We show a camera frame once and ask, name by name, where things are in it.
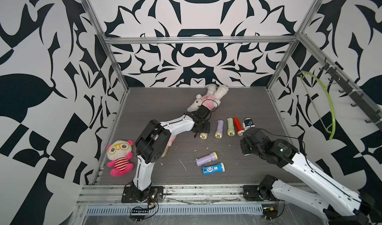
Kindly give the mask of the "purple flashlight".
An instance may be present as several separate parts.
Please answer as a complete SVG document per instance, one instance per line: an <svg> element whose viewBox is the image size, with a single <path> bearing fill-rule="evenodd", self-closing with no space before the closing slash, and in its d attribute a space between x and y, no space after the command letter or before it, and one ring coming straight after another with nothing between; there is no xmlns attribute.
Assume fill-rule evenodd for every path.
<svg viewBox="0 0 382 225"><path fill-rule="evenodd" d="M200 133L200 138L203 139L203 140L205 140L205 139L208 138L208 135L209 135L209 134L208 134L207 132L201 132L201 133Z"/></svg>
<svg viewBox="0 0 382 225"><path fill-rule="evenodd" d="M223 127L224 127L224 121L223 120L218 120L217 121L216 132L215 132L215 137L217 139L221 139L223 137Z"/></svg>

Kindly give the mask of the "green flashlight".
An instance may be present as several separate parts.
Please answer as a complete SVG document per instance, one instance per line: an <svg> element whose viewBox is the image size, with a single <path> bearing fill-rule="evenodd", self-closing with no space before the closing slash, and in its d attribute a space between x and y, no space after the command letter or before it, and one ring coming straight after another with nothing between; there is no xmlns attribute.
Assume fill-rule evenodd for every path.
<svg viewBox="0 0 382 225"><path fill-rule="evenodd" d="M227 119L227 135L235 136L234 120L232 118Z"/></svg>

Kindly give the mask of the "purple flashlight sideways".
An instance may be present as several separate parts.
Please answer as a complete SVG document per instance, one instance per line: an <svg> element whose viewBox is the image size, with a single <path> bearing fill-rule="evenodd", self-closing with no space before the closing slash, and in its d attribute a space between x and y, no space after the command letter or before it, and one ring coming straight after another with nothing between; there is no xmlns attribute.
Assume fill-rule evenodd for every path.
<svg viewBox="0 0 382 225"><path fill-rule="evenodd" d="M216 152L211 152L210 154L196 159L197 166L202 166L204 164L210 163L212 161L218 160Z"/></svg>

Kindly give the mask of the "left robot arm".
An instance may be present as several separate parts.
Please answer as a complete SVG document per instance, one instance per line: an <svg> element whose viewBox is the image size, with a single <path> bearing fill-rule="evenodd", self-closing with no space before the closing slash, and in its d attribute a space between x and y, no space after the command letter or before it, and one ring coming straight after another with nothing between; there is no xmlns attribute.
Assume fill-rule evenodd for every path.
<svg viewBox="0 0 382 225"><path fill-rule="evenodd" d="M138 193L148 190L155 162L164 153L170 139L189 131L195 135L209 132L210 117L211 109L202 105L196 111L170 121L151 120L136 140L138 164L131 187Z"/></svg>

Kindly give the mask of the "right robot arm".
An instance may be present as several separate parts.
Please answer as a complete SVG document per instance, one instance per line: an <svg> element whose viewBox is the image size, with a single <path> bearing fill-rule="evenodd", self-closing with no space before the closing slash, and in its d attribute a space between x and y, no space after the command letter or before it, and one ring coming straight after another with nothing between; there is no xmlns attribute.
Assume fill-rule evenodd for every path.
<svg viewBox="0 0 382 225"><path fill-rule="evenodd" d="M269 164L299 178L314 192L309 193L266 175L257 186L244 186L246 200L283 200L321 217L329 225L367 225L374 198L359 194L312 164L303 152L284 139L271 140L260 128L244 131L243 154L254 154Z"/></svg>

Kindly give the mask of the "blue flashlight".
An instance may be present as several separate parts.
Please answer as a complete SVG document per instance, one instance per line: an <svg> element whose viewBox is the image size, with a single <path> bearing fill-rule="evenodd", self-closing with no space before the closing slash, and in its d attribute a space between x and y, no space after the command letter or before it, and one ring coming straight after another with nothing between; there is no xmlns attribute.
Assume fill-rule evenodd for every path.
<svg viewBox="0 0 382 225"><path fill-rule="evenodd" d="M203 174L204 175L210 175L210 174L214 174L214 173L224 173L224 172L225 172L225 166L222 162L219 164L216 164L216 165L203 167Z"/></svg>

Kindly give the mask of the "white teddy bear pink shirt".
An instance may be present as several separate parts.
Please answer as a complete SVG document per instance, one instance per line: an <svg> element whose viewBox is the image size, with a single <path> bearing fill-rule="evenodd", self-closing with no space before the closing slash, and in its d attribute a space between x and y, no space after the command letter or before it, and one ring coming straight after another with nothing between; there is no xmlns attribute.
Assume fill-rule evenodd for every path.
<svg viewBox="0 0 382 225"><path fill-rule="evenodd" d="M221 99L228 91L229 88L226 85L216 86L215 84L210 84L207 86L207 93L204 96L198 94L194 102L187 108L187 111L196 111L200 106L205 106L212 111L219 107Z"/></svg>

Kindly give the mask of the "pink striped plush pig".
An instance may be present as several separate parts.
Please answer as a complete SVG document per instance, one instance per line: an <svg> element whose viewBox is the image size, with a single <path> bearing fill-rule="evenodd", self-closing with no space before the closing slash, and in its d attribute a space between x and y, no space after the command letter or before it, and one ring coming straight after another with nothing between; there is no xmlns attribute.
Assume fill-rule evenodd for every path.
<svg viewBox="0 0 382 225"><path fill-rule="evenodd" d="M177 137L177 136L173 136L173 137L171 137L171 138L169 139L169 141L168 141L168 143L167 143L167 145L166 145L166 148L165 148L165 150L164 150L164 152L163 152L163 154L162 154L162 157L164 157L164 156L167 154L167 151L168 151L169 147L172 145L172 143L174 142L174 140L176 139L176 137Z"/></svg>

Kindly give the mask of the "panda plush pink striped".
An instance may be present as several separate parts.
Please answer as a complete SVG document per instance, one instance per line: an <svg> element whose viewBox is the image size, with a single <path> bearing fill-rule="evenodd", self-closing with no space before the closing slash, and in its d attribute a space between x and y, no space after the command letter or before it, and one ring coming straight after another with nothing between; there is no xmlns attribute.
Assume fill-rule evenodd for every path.
<svg viewBox="0 0 382 225"><path fill-rule="evenodd" d="M133 145L132 140L117 140L107 147L107 158L110 160L107 166L112 168L110 171L112 176L123 176L133 170L134 165L129 161L133 157Z"/></svg>

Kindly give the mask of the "black hook rack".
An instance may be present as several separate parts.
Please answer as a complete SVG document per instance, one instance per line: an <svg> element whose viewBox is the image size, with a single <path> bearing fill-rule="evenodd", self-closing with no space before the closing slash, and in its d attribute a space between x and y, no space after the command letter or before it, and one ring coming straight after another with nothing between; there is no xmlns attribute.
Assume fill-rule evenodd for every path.
<svg viewBox="0 0 382 225"><path fill-rule="evenodd" d="M379 130L382 130L382 109L360 86L327 57L325 57L324 66L320 70L330 75L329 85L338 85L340 87L339 93L345 94L353 100L352 107L359 107L363 111L368 117L365 123L374 124Z"/></svg>

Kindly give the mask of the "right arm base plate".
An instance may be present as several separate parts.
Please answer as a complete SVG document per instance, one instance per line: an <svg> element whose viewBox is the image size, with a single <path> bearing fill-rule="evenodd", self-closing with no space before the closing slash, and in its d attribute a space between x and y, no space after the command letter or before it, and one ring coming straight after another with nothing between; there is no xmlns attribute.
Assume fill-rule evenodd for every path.
<svg viewBox="0 0 382 225"><path fill-rule="evenodd" d="M244 185L243 198L249 202L277 202L277 199L270 191L266 191L259 185Z"/></svg>

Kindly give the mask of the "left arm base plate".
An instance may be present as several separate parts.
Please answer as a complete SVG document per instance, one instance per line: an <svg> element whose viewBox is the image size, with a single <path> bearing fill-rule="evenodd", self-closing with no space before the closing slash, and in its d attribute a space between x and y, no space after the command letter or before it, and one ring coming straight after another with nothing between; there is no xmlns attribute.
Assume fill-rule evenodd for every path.
<svg viewBox="0 0 382 225"><path fill-rule="evenodd" d="M149 186L147 189L140 191L134 185L125 186L123 189L122 203L139 203L148 201L160 202L163 199L163 186Z"/></svg>

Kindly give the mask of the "green hoop on wall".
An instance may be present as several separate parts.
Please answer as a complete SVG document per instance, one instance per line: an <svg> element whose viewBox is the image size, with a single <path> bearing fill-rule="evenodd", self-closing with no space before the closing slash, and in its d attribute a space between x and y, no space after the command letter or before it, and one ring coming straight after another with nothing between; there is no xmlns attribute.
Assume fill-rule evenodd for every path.
<svg viewBox="0 0 382 225"><path fill-rule="evenodd" d="M334 107L334 103L333 103L333 100L330 96L330 93L329 93L329 90L328 90L328 87L332 84L332 81L329 81L329 84L328 85L324 85L323 82L316 76L314 75L313 73L309 72L309 71L300 71L298 73L298 76L300 78L300 81L308 95L308 99L309 99L309 102L311 103L311 105L313 106L317 116L319 117L319 121L321 122L322 126L324 127L324 130L327 134L329 134L329 139L328 140L333 140L334 139L334 136L335 136L335 133L336 133L336 112L335 112L335 107ZM330 115L331 115L331 122L329 125L325 125L323 119L322 119L322 116L320 115L320 112L319 110L317 109L315 103L314 103L314 100L310 94L310 91L308 90L307 88L307 84L305 83L305 79L306 77L311 77L313 79L314 82L316 82L320 88L322 89L324 95L326 96L326 100L327 100L327 103L328 103L328 107L329 107L329 111L330 111Z"/></svg>

